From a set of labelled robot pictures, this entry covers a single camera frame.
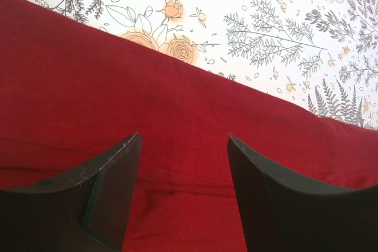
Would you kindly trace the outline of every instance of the floral tablecloth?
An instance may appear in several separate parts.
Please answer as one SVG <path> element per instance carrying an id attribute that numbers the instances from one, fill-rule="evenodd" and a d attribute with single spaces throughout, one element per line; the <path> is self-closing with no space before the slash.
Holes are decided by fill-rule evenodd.
<path id="1" fill-rule="evenodd" d="M 378 0 L 29 1 L 318 116 L 378 127 Z"/>

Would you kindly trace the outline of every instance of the red cloth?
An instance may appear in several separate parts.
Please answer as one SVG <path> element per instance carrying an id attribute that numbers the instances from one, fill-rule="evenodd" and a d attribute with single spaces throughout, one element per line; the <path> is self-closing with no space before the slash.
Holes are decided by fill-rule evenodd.
<path id="1" fill-rule="evenodd" d="M 33 184 L 139 132 L 124 251 L 246 251 L 230 133 L 313 178 L 378 183 L 378 132 L 317 118 L 24 0 L 0 0 L 0 11 L 0 186 Z"/>

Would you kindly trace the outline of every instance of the peach rose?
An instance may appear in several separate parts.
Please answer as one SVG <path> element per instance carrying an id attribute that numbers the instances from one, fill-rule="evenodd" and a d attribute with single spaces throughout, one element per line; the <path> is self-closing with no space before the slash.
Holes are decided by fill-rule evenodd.
<path id="1" fill-rule="evenodd" d="M 152 50 L 159 50 L 157 42 L 148 34 L 143 34 L 141 32 L 127 32 L 121 36 L 121 38 L 126 38 L 129 41 L 133 41 Z"/>
<path id="2" fill-rule="evenodd" d="M 193 62 L 194 49 L 183 39 L 171 40 L 169 44 L 163 44 L 160 46 L 159 51 L 189 64 Z"/>
<path id="3" fill-rule="evenodd" d="M 168 18 L 179 18 L 183 14 L 183 5 L 178 0 L 169 1 L 164 8 L 164 14 Z"/>

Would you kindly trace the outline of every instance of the orange flower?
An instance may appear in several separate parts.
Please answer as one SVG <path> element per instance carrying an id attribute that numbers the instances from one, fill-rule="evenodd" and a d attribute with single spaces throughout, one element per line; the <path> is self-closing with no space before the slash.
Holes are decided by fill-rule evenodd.
<path id="1" fill-rule="evenodd" d="M 184 39 L 171 40 L 169 44 L 160 46 L 159 51 L 189 64 L 193 62 L 194 49 L 190 43 Z"/>
<path id="2" fill-rule="evenodd" d="M 152 50 L 159 50 L 159 45 L 156 41 L 148 34 L 143 34 L 141 32 L 127 32 L 121 38 L 126 38 L 129 41 L 133 41 L 137 44 L 148 47 Z"/>
<path id="3" fill-rule="evenodd" d="M 178 0 L 169 1 L 164 8 L 165 16 L 171 19 L 180 18 L 183 14 L 183 11 L 183 5 Z"/>

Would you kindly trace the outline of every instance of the table surface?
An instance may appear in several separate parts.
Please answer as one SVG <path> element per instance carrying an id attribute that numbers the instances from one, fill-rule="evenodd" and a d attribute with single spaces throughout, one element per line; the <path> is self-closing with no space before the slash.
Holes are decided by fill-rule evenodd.
<path id="1" fill-rule="evenodd" d="M 29 1 L 318 116 L 378 128 L 377 0 Z"/>

